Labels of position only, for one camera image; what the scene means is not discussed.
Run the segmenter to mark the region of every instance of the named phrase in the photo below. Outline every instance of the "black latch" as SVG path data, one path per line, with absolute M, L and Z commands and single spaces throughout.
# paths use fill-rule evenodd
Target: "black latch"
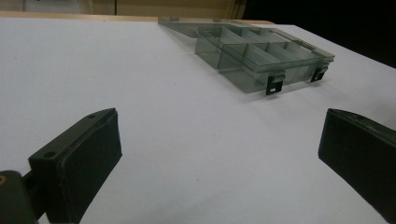
M 317 68 L 314 72 L 314 75 L 311 78 L 311 82 L 316 82 L 318 80 L 322 80 L 324 73 L 327 71 L 328 68 L 328 63 L 327 64 L 323 64 L 323 66 L 321 68 Z
M 265 95 L 272 95 L 282 91 L 283 80 L 285 80 L 285 70 L 278 70 L 270 74 L 267 82 Z

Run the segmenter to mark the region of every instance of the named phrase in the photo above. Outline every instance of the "plastic organizer box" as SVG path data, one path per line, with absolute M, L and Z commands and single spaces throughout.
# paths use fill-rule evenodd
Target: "plastic organizer box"
M 245 93 L 279 92 L 283 85 L 323 78 L 334 55 L 274 28 L 237 21 L 159 18 L 197 38 L 195 53 Z

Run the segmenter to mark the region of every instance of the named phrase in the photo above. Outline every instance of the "dark background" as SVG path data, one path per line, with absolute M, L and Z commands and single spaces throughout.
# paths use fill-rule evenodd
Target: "dark background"
M 396 1 L 247 0 L 243 19 L 294 24 L 366 57 L 396 67 Z

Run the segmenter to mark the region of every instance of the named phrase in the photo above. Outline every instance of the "wooden table edge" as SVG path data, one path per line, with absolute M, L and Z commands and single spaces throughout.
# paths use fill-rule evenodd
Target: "wooden table edge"
M 1 17 L 66 19 L 66 20 L 87 20 L 87 21 L 157 21 L 158 20 L 158 17 L 62 14 L 62 13 L 21 12 L 21 11 L 0 11 L 0 18 Z M 274 24 L 271 21 L 245 21 L 245 20 L 237 20 L 237 21 L 241 21 L 248 24 Z

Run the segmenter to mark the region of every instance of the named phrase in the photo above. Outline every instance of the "white surface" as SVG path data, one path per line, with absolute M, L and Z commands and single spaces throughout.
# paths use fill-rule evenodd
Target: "white surface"
M 318 144 L 329 107 L 395 129 L 395 69 L 276 28 L 335 54 L 323 80 L 245 95 L 155 22 L 0 19 L 0 170 L 114 106 L 123 157 L 82 223 L 386 223 Z

